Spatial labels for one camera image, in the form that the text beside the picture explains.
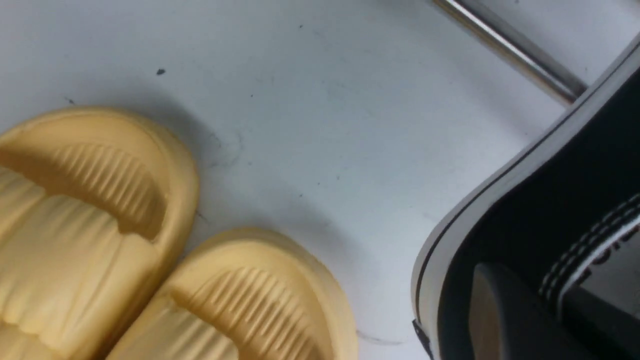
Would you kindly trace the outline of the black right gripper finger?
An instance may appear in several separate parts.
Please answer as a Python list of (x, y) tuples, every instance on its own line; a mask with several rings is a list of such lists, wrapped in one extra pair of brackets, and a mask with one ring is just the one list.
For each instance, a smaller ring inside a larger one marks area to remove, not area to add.
[(639, 320), (582, 288), (557, 320), (508, 268), (474, 269), (468, 328), (476, 360), (637, 360)]

